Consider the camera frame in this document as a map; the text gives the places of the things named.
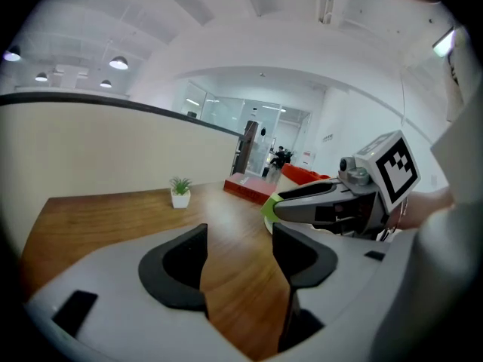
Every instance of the green plant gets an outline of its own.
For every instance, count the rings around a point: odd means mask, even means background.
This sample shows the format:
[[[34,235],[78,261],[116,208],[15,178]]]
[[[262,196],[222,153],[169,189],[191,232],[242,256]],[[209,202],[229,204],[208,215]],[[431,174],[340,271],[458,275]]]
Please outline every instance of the green plant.
[[[184,195],[189,191],[189,186],[191,185],[191,180],[189,178],[179,178],[178,176],[170,179],[171,188],[175,195]]]

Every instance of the green object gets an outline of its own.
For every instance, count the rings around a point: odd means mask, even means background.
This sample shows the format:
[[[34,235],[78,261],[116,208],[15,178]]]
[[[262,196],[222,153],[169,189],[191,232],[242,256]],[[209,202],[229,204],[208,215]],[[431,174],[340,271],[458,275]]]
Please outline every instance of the green object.
[[[273,211],[273,207],[275,206],[275,204],[283,200],[284,199],[279,195],[277,195],[276,193],[272,193],[269,199],[265,201],[265,204],[263,204],[262,209],[260,209],[260,212],[271,222],[278,222],[278,217]]]
[[[173,193],[175,195],[182,196],[189,191],[189,186],[191,185],[191,180],[189,178],[179,178],[173,177],[169,180]]]

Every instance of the small potted plant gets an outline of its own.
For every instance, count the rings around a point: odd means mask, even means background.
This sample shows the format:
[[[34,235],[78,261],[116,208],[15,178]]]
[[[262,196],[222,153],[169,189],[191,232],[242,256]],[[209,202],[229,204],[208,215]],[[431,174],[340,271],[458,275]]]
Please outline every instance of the small potted plant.
[[[171,184],[171,201],[173,202],[173,208],[186,208],[188,207],[189,198],[191,193],[189,192],[189,186],[191,180],[188,178],[173,177],[170,180]]]

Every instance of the person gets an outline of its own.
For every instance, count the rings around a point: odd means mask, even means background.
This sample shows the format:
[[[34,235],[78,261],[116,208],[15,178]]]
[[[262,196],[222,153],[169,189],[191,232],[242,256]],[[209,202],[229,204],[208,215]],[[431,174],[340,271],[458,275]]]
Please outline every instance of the person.
[[[389,215],[387,228],[396,227],[402,230],[419,228],[434,212],[451,207],[454,199],[447,187],[428,193],[411,192],[406,202],[406,213],[401,215],[403,204],[398,205]]]
[[[288,149],[284,150],[284,152],[285,152],[285,160],[284,160],[284,162],[286,164],[290,164],[291,161],[292,161],[292,155],[294,155],[294,153],[292,153]]]
[[[265,181],[268,183],[277,183],[280,178],[281,168],[285,163],[284,147],[279,146],[278,151],[275,153],[275,157],[270,161],[269,172],[266,175]]]
[[[283,146],[278,147],[278,151],[275,153],[275,157],[270,161],[271,165],[275,165],[278,169],[281,169],[285,163],[285,151]]]

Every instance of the ceiling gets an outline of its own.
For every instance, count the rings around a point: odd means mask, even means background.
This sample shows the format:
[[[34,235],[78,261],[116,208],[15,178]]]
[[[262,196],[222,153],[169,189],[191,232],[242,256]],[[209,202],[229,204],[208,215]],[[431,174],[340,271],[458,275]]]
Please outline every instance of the ceiling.
[[[213,94],[220,95],[227,87],[266,87],[274,90],[297,91],[299,89],[324,93],[330,82],[327,79],[308,72],[276,67],[233,66],[217,67],[184,75],[205,87]]]
[[[75,88],[125,94],[154,51],[181,33],[236,20],[294,20],[329,26],[388,50],[408,71],[438,93],[441,59],[431,46],[451,27],[441,5],[407,0],[44,0],[14,43],[19,63],[3,63],[2,74],[17,86],[62,87],[59,65],[86,68]],[[129,70],[109,67],[118,55]],[[39,72],[49,82],[34,80]],[[111,89],[99,87],[103,79]]]
[[[298,125],[302,125],[302,121],[305,119],[306,116],[309,115],[308,112],[304,112],[303,110],[292,109],[290,107],[282,107],[285,112],[280,113],[279,121],[287,121],[293,122]]]

